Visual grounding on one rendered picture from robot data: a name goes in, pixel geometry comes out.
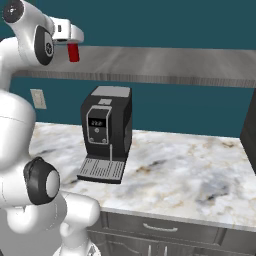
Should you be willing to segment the dark tall cabinet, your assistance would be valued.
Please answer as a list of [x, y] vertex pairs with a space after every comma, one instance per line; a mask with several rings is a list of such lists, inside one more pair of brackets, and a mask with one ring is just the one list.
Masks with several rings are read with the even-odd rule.
[[240, 141], [256, 174], [256, 88], [240, 134]]

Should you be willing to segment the dark grey cupboard door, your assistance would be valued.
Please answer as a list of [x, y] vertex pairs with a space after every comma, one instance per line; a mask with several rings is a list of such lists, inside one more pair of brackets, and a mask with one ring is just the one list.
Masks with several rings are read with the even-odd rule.
[[186, 240], [157, 239], [157, 256], [212, 256], [220, 242], [205, 243]]
[[152, 256], [157, 254], [157, 245], [149, 240], [118, 235], [101, 235], [102, 256], [148, 256], [148, 246]]

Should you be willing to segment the beige wall outlet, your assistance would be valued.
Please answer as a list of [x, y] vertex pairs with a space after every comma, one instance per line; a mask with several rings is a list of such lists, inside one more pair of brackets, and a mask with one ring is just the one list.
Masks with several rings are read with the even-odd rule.
[[36, 109], [46, 109], [45, 97], [42, 89], [31, 89], [31, 96]]

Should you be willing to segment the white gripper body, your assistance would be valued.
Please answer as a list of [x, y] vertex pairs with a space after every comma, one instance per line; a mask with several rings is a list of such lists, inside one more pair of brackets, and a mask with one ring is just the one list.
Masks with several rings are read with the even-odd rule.
[[84, 32], [72, 23], [69, 23], [68, 42], [77, 44], [84, 42]]

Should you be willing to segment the black coffee machine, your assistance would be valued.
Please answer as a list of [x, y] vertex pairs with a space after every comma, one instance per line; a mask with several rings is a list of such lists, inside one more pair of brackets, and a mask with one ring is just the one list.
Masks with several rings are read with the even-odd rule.
[[97, 86], [80, 113], [87, 155], [77, 178], [120, 184], [132, 143], [132, 89]]

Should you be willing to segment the dark grey drawer front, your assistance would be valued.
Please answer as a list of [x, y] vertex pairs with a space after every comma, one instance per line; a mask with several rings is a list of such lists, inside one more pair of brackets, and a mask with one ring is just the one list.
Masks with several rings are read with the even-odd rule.
[[[168, 233], [149, 230], [144, 228], [142, 223], [161, 228], [175, 227], [178, 228], [178, 231]], [[115, 230], [136, 232], [171, 239], [205, 243], [220, 242], [221, 244], [227, 232], [225, 228], [117, 213], [108, 214], [108, 227]]]

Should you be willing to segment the red rectangular block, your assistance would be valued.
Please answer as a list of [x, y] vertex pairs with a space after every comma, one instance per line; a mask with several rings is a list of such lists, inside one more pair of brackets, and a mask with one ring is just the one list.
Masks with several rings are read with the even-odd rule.
[[79, 48], [77, 44], [68, 44], [68, 55], [70, 62], [78, 62], [80, 60]]

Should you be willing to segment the steel wall shelf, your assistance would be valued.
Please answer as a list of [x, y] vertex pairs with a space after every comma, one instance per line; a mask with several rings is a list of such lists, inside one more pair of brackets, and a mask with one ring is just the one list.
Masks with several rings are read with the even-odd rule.
[[46, 67], [18, 77], [256, 88], [256, 50], [81, 46], [71, 63], [64, 46]]

